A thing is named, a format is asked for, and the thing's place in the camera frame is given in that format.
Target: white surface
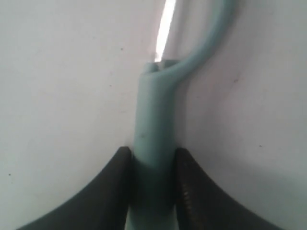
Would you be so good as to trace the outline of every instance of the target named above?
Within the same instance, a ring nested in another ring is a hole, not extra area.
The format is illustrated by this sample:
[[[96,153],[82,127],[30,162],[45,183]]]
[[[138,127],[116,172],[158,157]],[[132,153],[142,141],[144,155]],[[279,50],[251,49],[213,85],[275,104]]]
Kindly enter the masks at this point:
[[[0,0],[1,230],[60,205],[130,143],[156,4]],[[306,10],[304,0],[246,0],[178,105],[183,146],[289,230],[307,225]]]

